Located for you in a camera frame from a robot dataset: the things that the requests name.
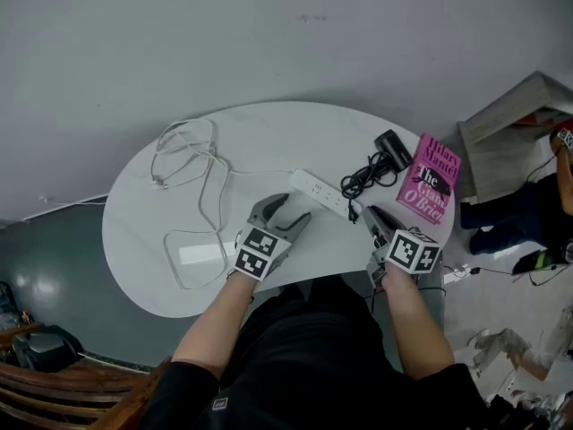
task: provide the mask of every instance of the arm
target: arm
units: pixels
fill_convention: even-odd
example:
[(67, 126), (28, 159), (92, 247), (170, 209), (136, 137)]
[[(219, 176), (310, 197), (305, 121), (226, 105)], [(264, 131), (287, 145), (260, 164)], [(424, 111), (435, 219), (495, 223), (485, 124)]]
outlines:
[(549, 374), (549, 370), (545, 366), (538, 365), (530, 360), (527, 360), (526, 358), (522, 358), (518, 355), (508, 355), (508, 358), (516, 371), (520, 367), (521, 369), (524, 369), (530, 373), (535, 379), (539, 379), (540, 381), (544, 381), (547, 377), (547, 374)]
[(200, 366), (221, 379), (258, 281), (234, 272), (209, 308), (185, 334), (174, 362)]
[(573, 176), (569, 166), (569, 151), (561, 145), (557, 152), (557, 186), (563, 211), (573, 215)]
[(389, 262), (386, 271), (382, 286), (388, 295), (404, 372), (417, 380), (454, 365), (451, 347), (428, 312), (412, 278)]

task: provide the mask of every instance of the pink book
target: pink book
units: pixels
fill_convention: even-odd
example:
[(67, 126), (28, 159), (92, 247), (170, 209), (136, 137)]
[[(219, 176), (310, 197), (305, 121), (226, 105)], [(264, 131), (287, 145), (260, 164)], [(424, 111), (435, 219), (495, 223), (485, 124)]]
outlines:
[(425, 133), (396, 200), (431, 223), (440, 224), (460, 165), (457, 155)]

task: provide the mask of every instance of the wire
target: wire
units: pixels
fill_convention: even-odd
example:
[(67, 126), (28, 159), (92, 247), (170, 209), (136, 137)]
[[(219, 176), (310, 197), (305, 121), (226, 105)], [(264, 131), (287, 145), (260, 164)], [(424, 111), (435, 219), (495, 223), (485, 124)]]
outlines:
[[(210, 128), (209, 138), (207, 140), (188, 141), (185, 138), (185, 136), (180, 132), (180, 130), (185, 125), (193, 125), (193, 124), (197, 124), (197, 123), (205, 123), (209, 126), (209, 128)], [(150, 178), (151, 178), (150, 183), (152, 185), (154, 185), (159, 190), (167, 190), (167, 189), (175, 188), (177, 186), (187, 185), (187, 184), (189, 184), (195, 180), (202, 178), (197, 208), (198, 208), (199, 214), (201, 215), (203, 220), (209, 226), (209, 229), (202, 230), (202, 231), (188, 230), (188, 229), (171, 229), (171, 230), (166, 232), (166, 234), (163, 236), (163, 241), (162, 241), (163, 242), (163, 255), (165, 255), (167, 264), (169, 266), (169, 270), (171, 270), (171, 274), (173, 275), (173, 278), (177, 282), (177, 285), (179, 286), (179, 288), (184, 289), (184, 290), (193, 290), (193, 289), (204, 287), (205, 285), (211, 283), (211, 281), (219, 278), (227, 270), (228, 256), (227, 256), (227, 252), (225, 250), (225, 247), (223, 245), (223, 241), (222, 241), (219, 233), (220, 233), (220, 231), (222, 229), (222, 225), (223, 225), (221, 203), (222, 203), (223, 193), (224, 193), (225, 188), (227, 186), (227, 181), (228, 181), (229, 175), (255, 176), (255, 175), (266, 175), (266, 174), (292, 174), (292, 171), (287, 171), (287, 170), (268, 170), (268, 171), (262, 171), (262, 172), (239, 172), (239, 171), (233, 170), (229, 166), (228, 162), (226, 162), (223, 158), (217, 156), (217, 149), (216, 149), (216, 145), (214, 142), (214, 135), (215, 135), (215, 125), (209, 119), (199, 118), (199, 119), (189, 119), (189, 120), (184, 120), (184, 121), (176, 121), (176, 122), (172, 123), (171, 125), (169, 125), (168, 127), (166, 127), (166, 129), (159, 136), (158, 142), (156, 144), (155, 152), (153, 154), (153, 157), (152, 157), (151, 163), (150, 163)], [(170, 143), (175, 138), (178, 139), (179, 141), (181, 141), (181, 144), (175, 145), (175, 146), (167, 146), (167, 144)], [(175, 154), (179, 151), (189, 151), (191, 153), (189, 158), (187, 158), (187, 160), (185, 161), (185, 163), (182, 166), (180, 166), (176, 170), (174, 170), (171, 173), (164, 175), (164, 176), (160, 176), (154, 172), (155, 162), (158, 159), (158, 157), (160, 157), (160, 156), (166, 157), (168, 155)], [(202, 170), (202, 172), (198, 176), (192, 176), (192, 177), (187, 178), (187, 179), (180, 181), (180, 182), (174, 182), (174, 183), (170, 183), (170, 184), (165, 183), (168, 179), (170, 179), (175, 174), (182, 172), (185, 168), (187, 168), (196, 159), (205, 159), (205, 161), (206, 161), (205, 162), (205, 168)], [(205, 214), (205, 212), (203, 212), (203, 209), (201, 208), (201, 200), (203, 197), (203, 193), (205, 192), (205, 186), (207, 185), (207, 181), (209, 180), (209, 175), (210, 175), (210, 171), (213, 167), (213, 164), (217, 164), (225, 172), (225, 178), (223, 179), (221, 189), (218, 192), (218, 200), (217, 200), (218, 221), (217, 222), (214, 222), (209, 217), (207, 217), (207, 215)], [(221, 268), (220, 273), (214, 277), (211, 277), (210, 279), (203, 281), (199, 285), (195, 285), (194, 287), (186, 287), (185, 284), (183, 283), (183, 281), (181, 280), (181, 278), (179, 277), (179, 274), (177, 273), (177, 269), (173, 263), (173, 260), (171, 259), (171, 254), (169, 253), (169, 250), (167, 247), (167, 238), (171, 234), (195, 234), (195, 235), (215, 236), (217, 239), (217, 242), (218, 242), (219, 250), (221, 252), (221, 258), (223, 259), (223, 266)]]
[(494, 270), (494, 269), (486, 269), (486, 268), (472, 268), (472, 269), (470, 270), (470, 273), (472, 273), (472, 274), (478, 274), (479, 271), (496, 272), (496, 273), (498, 273), (498, 274), (507, 274), (507, 275), (509, 275), (509, 276), (512, 276), (512, 275), (513, 275), (513, 273), (511, 273), (511, 272), (496, 271), (496, 270)]
[(445, 297), (448, 295), (448, 292), (443, 287), (422, 287), (422, 288), (419, 288), (419, 290), (420, 291), (422, 291), (422, 290), (441, 290), (441, 291), (443, 291)]
[[(392, 167), (392, 157), (385, 151), (378, 151), (368, 157), (368, 166), (357, 170), (351, 176), (345, 176), (340, 180), (340, 191), (342, 196), (348, 199), (348, 219), (353, 223), (358, 220), (358, 214), (352, 207), (352, 201), (356, 199), (366, 188), (374, 186), (393, 186), (398, 180), (398, 174)], [(383, 176), (389, 173), (394, 174), (394, 180), (388, 184), (380, 181)]]
[(542, 285), (545, 285), (546, 283), (551, 282), (553, 279), (555, 279), (558, 275), (560, 275), (563, 271), (565, 271), (565, 270), (569, 267), (569, 265), (566, 264), (566, 265), (563, 265), (563, 266), (561, 266), (561, 267), (563, 268), (561, 271), (557, 272), (556, 274), (554, 274), (553, 276), (551, 276), (551, 277), (548, 278), (547, 280), (544, 280), (544, 281), (541, 282), (541, 283), (538, 283), (538, 282), (535, 282), (535, 281), (534, 281), (533, 277), (531, 277), (531, 271), (530, 271), (530, 272), (527, 273), (527, 274), (529, 275), (529, 281), (531, 282), (531, 284), (532, 284), (534, 287), (541, 287)]
[(541, 166), (539, 166), (538, 168), (533, 169), (533, 170), (529, 173), (529, 175), (527, 176), (527, 178), (526, 178), (526, 183), (529, 183), (529, 177), (530, 177), (531, 175), (533, 175), (533, 174), (534, 174), (535, 172), (537, 172), (538, 170), (541, 170), (542, 168), (544, 168), (545, 166), (547, 166), (551, 161), (553, 161), (553, 160), (555, 159), (555, 157), (557, 156), (557, 153), (555, 153), (553, 156), (551, 156), (549, 159), (547, 159)]
[(443, 268), (446, 268), (446, 269), (449, 269), (450, 271), (452, 271), (452, 273), (453, 273), (456, 277), (458, 277), (458, 278), (460, 278), (460, 279), (463, 279), (463, 278), (467, 277), (468, 274), (469, 274), (469, 272), (470, 272), (470, 271), (466, 271), (466, 273), (465, 273), (463, 276), (458, 276), (458, 275), (456, 274), (456, 270), (455, 270), (454, 268), (451, 268), (451, 267), (449, 267), (449, 266), (446, 266), (445, 264), (442, 264), (441, 266), (442, 266)]

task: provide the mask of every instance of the white oval table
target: white oval table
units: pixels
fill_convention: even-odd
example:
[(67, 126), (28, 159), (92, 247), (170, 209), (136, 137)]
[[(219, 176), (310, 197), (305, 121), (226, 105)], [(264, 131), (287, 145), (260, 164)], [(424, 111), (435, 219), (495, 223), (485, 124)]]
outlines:
[[(382, 118), (316, 103), (255, 104), (218, 111), (205, 118), (216, 126), (218, 155), (232, 169), (258, 172), (303, 168), (335, 188), (339, 188), (343, 176), (366, 165), (367, 157), (376, 151), (373, 141), (381, 133), (393, 129), (412, 155), (419, 142), (417, 135)], [(201, 180), (154, 191), (150, 186), (150, 161), (155, 145), (151, 143), (129, 162), (107, 198), (102, 226), (107, 263), (120, 288), (142, 309), (174, 318), (200, 314), (225, 283), (225, 276), (195, 290), (180, 289), (168, 268), (162, 241), (171, 229), (206, 228), (197, 209)], [(419, 227), (444, 246), (454, 221), (453, 194), (441, 224), (433, 225), (395, 201), (405, 174), (406, 171), (399, 174), (397, 183), (390, 188), (375, 185), (365, 190), (358, 201), (364, 207), (382, 207), (408, 227)], [(221, 170), (214, 167), (202, 203), (212, 219), (217, 217), (221, 181)], [(374, 245), (363, 221), (353, 225), (298, 193), (291, 188), (288, 175), (229, 176), (222, 203), (223, 242), (227, 246), (233, 244), (252, 206), (276, 193), (291, 193), (275, 215), (279, 223), (289, 224), (306, 211), (312, 213), (312, 220), (289, 257), (257, 291), (365, 269)], [(194, 249), (209, 249), (211, 253), (216, 250), (218, 254), (214, 236), (173, 234), (167, 239), (167, 248), (187, 286), (205, 280), (202, 274), (207, 270), (215, 275), (214, 268), (205, 267), (196, 256), (187, 260), (191, 264), (180, 259), (181, 251), (188, 258), (197, 255)], [(233, 260), (233, 256), (229, 257), (229, 269)]]

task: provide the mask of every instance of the sneaker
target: sneaker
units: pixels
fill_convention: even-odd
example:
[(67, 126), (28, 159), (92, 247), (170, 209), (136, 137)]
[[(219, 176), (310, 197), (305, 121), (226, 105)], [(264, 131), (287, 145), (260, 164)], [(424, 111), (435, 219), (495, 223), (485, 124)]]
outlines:
[(487, 336), (488, 334), (490, 334), (490, 331), (487, 329), (479, 331), (469, 339), (469, 341), (467, 342), (467, 346), (473, 349), (477, 349), (477, 347), (475, 346), (477, 344), (477, 341), (483, 338), (483, 336)]

